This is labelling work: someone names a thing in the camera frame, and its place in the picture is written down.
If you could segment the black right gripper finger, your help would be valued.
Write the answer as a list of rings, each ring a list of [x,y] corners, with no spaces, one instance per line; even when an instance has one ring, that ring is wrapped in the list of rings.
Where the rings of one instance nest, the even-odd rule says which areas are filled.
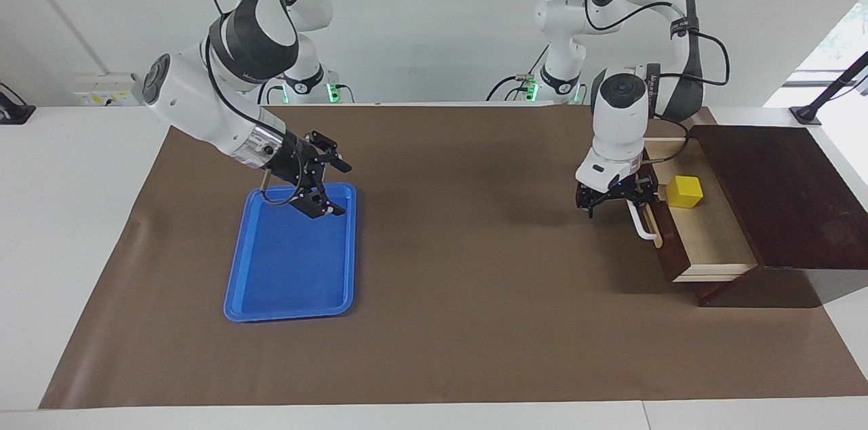
[[[310,164],[330,165],[341,173],[349,173],[353,167],[343,159],[338,151],[338,143],[317,131],[311,131],[306,135],[307,142],[321,153],[314,155],[308,161]]]
[[[345,207],[329,198],[325,185],[298,189],[292,194],[292,207],[311,219],[324,216],[344,216]]]

